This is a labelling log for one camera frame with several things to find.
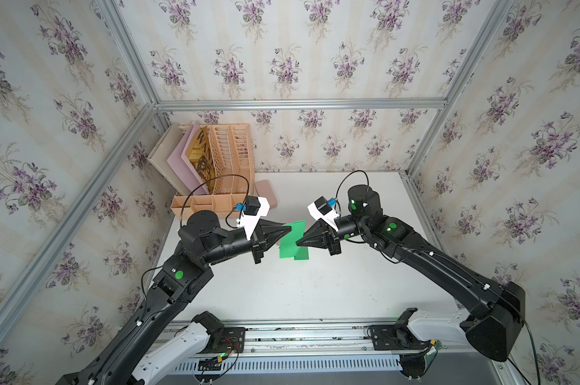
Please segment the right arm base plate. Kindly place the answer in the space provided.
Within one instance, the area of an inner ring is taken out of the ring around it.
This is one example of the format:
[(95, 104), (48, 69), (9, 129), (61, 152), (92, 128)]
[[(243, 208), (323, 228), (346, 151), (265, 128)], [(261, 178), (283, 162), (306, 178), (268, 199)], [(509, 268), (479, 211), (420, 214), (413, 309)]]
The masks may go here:
[(367, 335), (375, 351), (429, 351), (432, 341), (419, 340), (406, 326), (372, 325)]

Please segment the peach plastic file organizer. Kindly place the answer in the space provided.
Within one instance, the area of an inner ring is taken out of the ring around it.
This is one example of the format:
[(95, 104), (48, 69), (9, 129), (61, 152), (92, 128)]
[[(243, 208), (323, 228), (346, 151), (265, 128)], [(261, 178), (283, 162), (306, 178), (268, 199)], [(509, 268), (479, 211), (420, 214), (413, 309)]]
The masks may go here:
[(209, 141), (216, 176), (214, 191), (197, 196), (194, 192), (183, 196), (177, 192), (172, 210), (186, 220), (198, 211), (210, 210), (223, 217), (255, 192), (255, 156), (248, 124), (208, 124)]

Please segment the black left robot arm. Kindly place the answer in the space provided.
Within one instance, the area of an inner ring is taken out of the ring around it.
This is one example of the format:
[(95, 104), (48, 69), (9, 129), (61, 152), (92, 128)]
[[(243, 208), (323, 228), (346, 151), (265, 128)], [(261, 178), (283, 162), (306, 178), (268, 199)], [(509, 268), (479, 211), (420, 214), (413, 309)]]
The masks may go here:
[(63, 375), (61, 384), (157, 384), (180, 362), (220, 338), (224, 325), (211, 312), (153, 350), (161, 333), (214, 277), (211, 267), (249, 253), (260, 263), (266, 251), (291, 227), (266, 220), (266, 199), (247, 194), (235, 229), (222, 228), (219, 216), (201, 210), (182, 220), (174, 254), (156, 270), (151, 287), (117, 336), (89, 365)]

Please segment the green square paper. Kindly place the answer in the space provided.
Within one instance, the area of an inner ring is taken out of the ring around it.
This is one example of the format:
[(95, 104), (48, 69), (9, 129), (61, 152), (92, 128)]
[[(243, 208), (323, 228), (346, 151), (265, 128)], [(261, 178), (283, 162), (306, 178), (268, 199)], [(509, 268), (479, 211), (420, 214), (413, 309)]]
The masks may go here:
[(294, 256), (295, 261), (307, 261), (309, 260), (309, 251), (307, 247), (299, 247), (296, 255)]
[(291, 226), (290, 234), (281, 239), (280, 242), (280, 259), (293, 259), (299, 246), (296, 242), (304, 236), (306, 221), (296, 221), (286, 224)]

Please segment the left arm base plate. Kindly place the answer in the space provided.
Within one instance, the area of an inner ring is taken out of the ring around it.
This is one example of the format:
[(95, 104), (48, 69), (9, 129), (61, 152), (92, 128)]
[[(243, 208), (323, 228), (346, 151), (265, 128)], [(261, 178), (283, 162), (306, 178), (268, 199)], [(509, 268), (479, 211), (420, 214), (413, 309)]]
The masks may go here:
[(243, 353), (247, 329), (224, 327), (216, 330), (200, 354)]

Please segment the pink folder board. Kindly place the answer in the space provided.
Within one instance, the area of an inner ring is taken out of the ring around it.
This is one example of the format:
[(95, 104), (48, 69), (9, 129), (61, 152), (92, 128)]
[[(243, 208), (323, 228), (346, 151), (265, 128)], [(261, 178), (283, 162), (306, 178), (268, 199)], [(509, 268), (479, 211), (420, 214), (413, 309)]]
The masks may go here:
[(189, 125), (176, 144), (169, 157), (167, 164), (177, 177), (175, 188), (177, 191), (186, 196), (194, 192), (197, 196), (209, 195), (209, 189), (206, 185), (197, 189), (197, 186), (203, 183), (203, 179), (199, 176), (195, 167), (190, 163), (186, 150), (190, 142), (196, 137), (196, 134), (201, 130), (200, 125), (193, 122)]

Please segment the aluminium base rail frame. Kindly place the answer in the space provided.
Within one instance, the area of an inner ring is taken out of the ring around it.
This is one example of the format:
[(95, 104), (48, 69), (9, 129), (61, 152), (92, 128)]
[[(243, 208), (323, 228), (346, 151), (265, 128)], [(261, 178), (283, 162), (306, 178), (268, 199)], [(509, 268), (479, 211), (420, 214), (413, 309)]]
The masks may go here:
[(204, 362), (215, 354), (182, 360), (174, 375), (188, 375), (202, 383), (232, 375), (311, 375), (390, 373), (401, 384), (521, 384), (509, 363), (497, 363), (477, 353), (468, 343), (442, 341), (426, 358), (422, 374), (414, 364), (402, 367), (405, 352), (378, 351), (373, 330), (391, 327), (395, 319), (226, 321), (232, 343), (243, 350), (211, 368)]

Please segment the yellow black patterned book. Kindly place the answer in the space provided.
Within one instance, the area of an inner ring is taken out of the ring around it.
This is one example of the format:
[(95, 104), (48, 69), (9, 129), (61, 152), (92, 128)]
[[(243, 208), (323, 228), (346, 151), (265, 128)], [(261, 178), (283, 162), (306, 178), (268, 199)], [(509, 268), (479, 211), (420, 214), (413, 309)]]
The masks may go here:
[(215, 181), (208, 182), (208, 180), (215, 177), (216, 174), (207, 126), (201, 127), (193, 124), (182, 158), (198, 178), (198, 184), (206, 182), (203, 187), (205, 194), (212, 193)]

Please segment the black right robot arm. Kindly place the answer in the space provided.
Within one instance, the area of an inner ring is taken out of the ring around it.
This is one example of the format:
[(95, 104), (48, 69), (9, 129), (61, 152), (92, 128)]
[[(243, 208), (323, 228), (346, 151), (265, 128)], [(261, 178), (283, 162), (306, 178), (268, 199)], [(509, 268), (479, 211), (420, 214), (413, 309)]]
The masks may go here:
[(526, 293), (514, 283), (499, 283), (463, 265), (431, 244), (410, 223), (387, 213), (398, 207), (397, 193), (388, 183), (367, 176), (347, 190), (347, 213), (339, 199), (321, 197), (309, 206), (314, 225), (297, 246), (341, 253), (343, 242), (362, 243), (388, 263), (405, 265), (447, 292), (463, 314), (441, 319), (420, 318), (407, 308), (392, 325), (369, 327), (368, 337), (378, 351), (398, 351), (402, 375), (419, 380), (429, 370), (443, 342), (466, 341), (487, 359), (519, 364), (511, 351), (522, 330), (530, 330)]

